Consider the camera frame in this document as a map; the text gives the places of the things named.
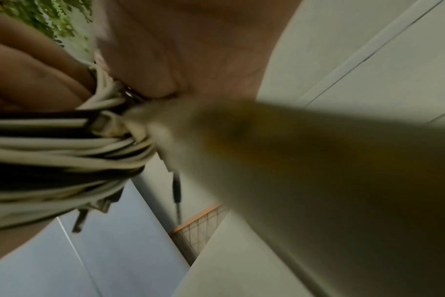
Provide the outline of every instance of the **hand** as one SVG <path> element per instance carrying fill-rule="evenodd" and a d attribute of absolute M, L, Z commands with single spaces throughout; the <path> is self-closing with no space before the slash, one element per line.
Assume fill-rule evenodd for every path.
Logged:
<path fill-rule="evenodd" d="M 53 41 L 0 14 L 0 112 L 74 109 L 94 85 L 87 67 Z"/>
<path fill-rule="evenodd" d="M 101 0 L 98 45 L 112 74 L 153 98 L 254 99 L 300 0 Z"/>

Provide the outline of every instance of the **blue-gray surface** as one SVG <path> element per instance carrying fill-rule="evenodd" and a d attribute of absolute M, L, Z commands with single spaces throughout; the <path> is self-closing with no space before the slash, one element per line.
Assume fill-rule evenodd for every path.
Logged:
<path fill-rule="evenodd" d="M 55 220 L 0 262 L 0 296 L 170 297 L 188 271 L 132 183 L 108 214 L 91 213 L 71 235 L 76 215 L 60 219 L 68 236 Z"/>

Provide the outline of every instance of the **hanging plant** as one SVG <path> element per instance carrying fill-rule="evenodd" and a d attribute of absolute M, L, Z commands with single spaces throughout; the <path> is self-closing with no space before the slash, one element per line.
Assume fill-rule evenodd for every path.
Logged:
<path fill-rule="evenodd" d="M 90 0 L 2 0 L 1 11 L 39 30 L 61 44 L 59 38 L 73 38 L 78 33 L 70 12 L 76 8 L 91 22 Z"/>

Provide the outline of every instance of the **cable bundle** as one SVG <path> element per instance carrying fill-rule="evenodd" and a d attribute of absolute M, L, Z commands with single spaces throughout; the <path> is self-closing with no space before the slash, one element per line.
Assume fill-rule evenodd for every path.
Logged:
<path fill-rule="evenodd" d="M 139 99 L 90 67 L 97 90 L 77 110 L 0 114 L 0 229 L 79 209 L 79 232 L 87 212 L 107 212 L 154 155 L 145 133 L 132 136 L 121 121 Z"/>

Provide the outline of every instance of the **blurred foreground object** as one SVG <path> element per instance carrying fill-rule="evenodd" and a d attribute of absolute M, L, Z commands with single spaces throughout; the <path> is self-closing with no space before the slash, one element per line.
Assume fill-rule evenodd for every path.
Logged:
<path fill-rule="evenodd" d="M 315 296 L 445 296 L 445 130 L 230 100 L 128 120 Z"/>

